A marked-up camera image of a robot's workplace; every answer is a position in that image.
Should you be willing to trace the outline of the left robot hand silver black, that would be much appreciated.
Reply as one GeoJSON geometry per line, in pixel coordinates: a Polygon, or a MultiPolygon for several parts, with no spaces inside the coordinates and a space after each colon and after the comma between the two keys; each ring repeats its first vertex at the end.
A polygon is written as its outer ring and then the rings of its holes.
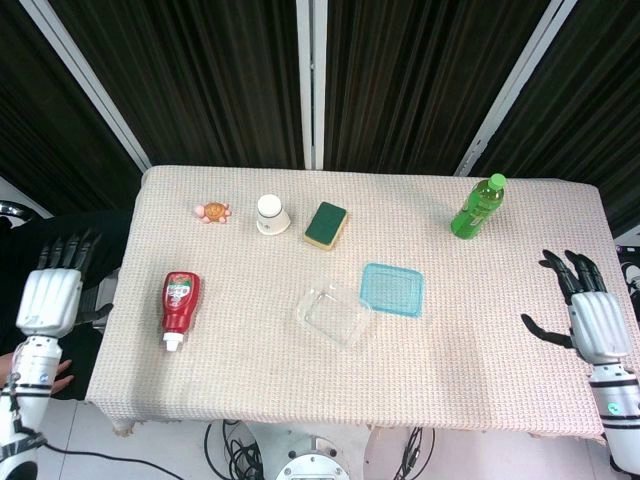
{"type": "Polygon", "coordinates": [[[25,336],[62,338],[76,325],[93,324],[113,309],[108,303],[81,312],[87,269],[101,236],[90,230],[44,244],[23,290],[16,327],[25,336]]]}

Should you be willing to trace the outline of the person bare hand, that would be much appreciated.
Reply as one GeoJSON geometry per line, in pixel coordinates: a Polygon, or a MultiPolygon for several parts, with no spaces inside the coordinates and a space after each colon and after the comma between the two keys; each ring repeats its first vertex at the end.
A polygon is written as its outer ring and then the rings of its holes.
{"type": "MultiPolygon", "coordinates": [[[[1,383],[4,383],[8,378],[12,367],[12,360],[12,353],[4,354],[0,358],[1,383]]],[[[56,370],[56,380],[54,381],[51,390],[51,393],[53,395],[64,390],[74,380],[74,376],[68,373],[68,369],[71,367],[71,365],[71,360],[65,360],[59,363],[56,370]]]]}

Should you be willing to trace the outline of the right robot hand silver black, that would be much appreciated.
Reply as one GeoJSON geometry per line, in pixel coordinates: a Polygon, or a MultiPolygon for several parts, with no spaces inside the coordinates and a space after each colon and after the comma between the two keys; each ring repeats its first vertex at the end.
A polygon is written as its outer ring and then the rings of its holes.
{"type": "Polygon", "coordinates": [[[616,295],[610,293],[597,265],[587,256],[565,252],[567,267],[555,253],[543,250],[539,264],[554,271],[569,314],[567,334],[541,328],[529,315],[521,319],[538,339],[573,349],[591,365],[618,363],[632,351],[630,335],[616,295]]]}

